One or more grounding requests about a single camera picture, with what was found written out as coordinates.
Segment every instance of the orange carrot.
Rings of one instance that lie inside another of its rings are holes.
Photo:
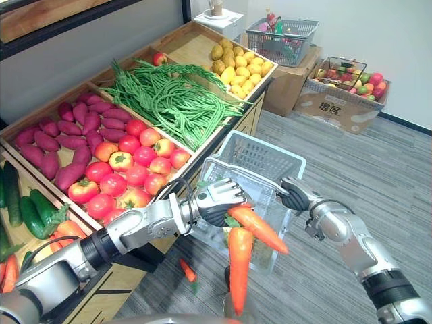
[[[288,253],[288,247],[285,245],[284,241],[277,236],[273,228],[263,221],[250,207],[233,207],[228,210],[228,214],[272,249],[280,253]]]
[[[50,239],[50,240],[54,240],[54,239],[55,239],[55,236],[54,236],[54,235],[51,235],[51,236],[49,237],[49,239]],[[49,245],[49,247],[51,248],[51,252],[52,252],[52,253],[56,253],[58,250],[61,250],[61,244],[60,244],[60,242],[53,242],[53,243],[51,243],[51,244]]]
[[[18,273],[18,260],[14,254],[11,254],[6,261],[5,278],[1,285],[1,292],[3,294],[11,292],[14,289]]]
[[[248,291],[249,262],[252,258],[254,236],[247,229],[235,227],[228,238],[229,245],[229,290],[238,316],[243,313]]]
[[[184,271],[184,274],[186,275],[186,278],[188,278],[190,282],[194,282],[196,280],[195,272],[189,267],[189,265],[186,263],[185,260],[180,259],[179,262],[180,262],[180,266]]]
[[[74,221],[64,221],[57,227],[57,231],[62,235],[73,235],[79,238],[85,238],[87,235],[80,229]]]

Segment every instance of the potato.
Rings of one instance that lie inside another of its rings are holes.
[[[259,65],[249,64],[248,65],[248,70],[249,70],[250,74],[259,74],[259,75],[261,75],[261,66],[259,66]]]
[[[252,61],[250,61],[250,64],[256,64],[261,66],[264,63],[264,60],[261,59],[260,57],[255,57],[254,59],[252,59]]]
[[[216,61],[216,60],[220,59],[222,57],[222,55],[223,55],[222,46],[221,45],[213,46],[213,48],[211,49],[211,53],[210,53],[211,59],[213,61]]]
[[[226,68],[225,64],[220,59],[213,62],[212,65],[213,72],[221,75],[225,68]]]
[[[254,52],[245,52],[245,54],[243,54],[243,57],[247,60],[248,64],[255,58],[255,53]]]
[[[221,80],[223,84],[230,84],[234,76],[236,76],[236,71],[234,71],[232,66],[229,66],[225,69],[225,71],[222,72]]]
[[[244,54],[243,48],[241,48],[240,46],[235,46],[232,50],[235,56],[243,56]]]
[[[247,60],[243,56],[236,56],[234,62],[236,63],[236,68],[240,68],[240,67],[244,68],[248,65]]]
[[[261,66],[261,76],[265,76],[271,68],[273,67],[273,64],[271,62],[264,62]]]
[[[237,69],[236,69],[236,74],[237,74],[238,76],[246,76],[247,78],[250,77],[250,72],[249,72],[249,70],[246,69],[244,66],[237,67]]]
[[[256,86],[261,81],[261,76],[259,74],[253,74],[250,76],[249,80]]]

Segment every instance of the green vegetable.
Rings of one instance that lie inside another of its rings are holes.
[[[3,181],[7,184],[6,205],[9,213],[9,222],[11,226],[17,227],[22,224],[22,216],[20,212],[20,188],[18,186],[18,172],[15,167],[9,162],[5,162],[3,167]]]
[[[52,221],[53,214],[57,212],[57,208],[37,189],[30,191],[30,199],[34,203],[43,225],[48,226]]]
[[[44,233],[43,222],[29,196],[21,197],[20,210],[28,230],[40,240],[47,238],[48,235]]]

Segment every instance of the plastic basket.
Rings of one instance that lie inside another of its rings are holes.
[[[290,33],[275,34],[259,30],[259,26],[266,21],[263,18],[246,30],[249,48],[279,65],[298,66],[307,53],[319,22],[282,20],[283,30],[289,30]]]
[[[231,131],[219,152],[205,159],[200,180],[214,182],[231,178],[241,185],[255,203],[255,211],[283,237],[292,211],[277,201],[276,193],[285,176],[301,178],[306,160],[238,131]],[[228,255],[227,235],[220,227],[200,220],[192,235]],[[263,274],[273,270],[277,252],[255,240],[250,268]]]

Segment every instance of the wooden tray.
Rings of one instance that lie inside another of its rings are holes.
[[[44,186],[42,186],[34,176],[32,176],[26,169],[22,167],[18,163],[17,160],[15,160],[8,152],[5,150],[0,150],[0,165],[3,167],[6,160],[8,160],[18,171],[18,178],[19,178],[19,186],[20,186],[20,192],[22,196],[26,196],[30,194],[30,191],[32,189],[39,190],[45,197],[48,198],[49,201],[51,201],[57,208],[60,208],[63,206],[63,203],[56,199],[53,194],[51,194]],[[7,208],[1,208],[1,214],[3,216],[0,221],[3,224],[3,227],[6,230],[7,235],[9,236],[9,241],[15,245],[15,244],[21,244],[24,243],[25,245],[17,251],[16,256],[18,259],[18,264],[21,265],[24,255],[27,251],[34,251],[42,244],[48,242],[48,240],[39,240],[38,238],[35,238],[30,231],[27,229],[26,225],[23,223],[22,225],[18,227],[12,227],[9,224],[9,213],[7,212]],[[88,224],[85,224],[83,221],[80,220],[79,217],[76,216],[76,214],[72,211],[70,208],[67,212],[67,216],[72,220],[75,221],[78,226],[81,227],[82,231],[90,235],[92,233],[92,228],[88,226]],[[43,258],[49,256],[51,254],[51,249],[49,246],[43,248],[34,258],[34,260],[40,261]]]

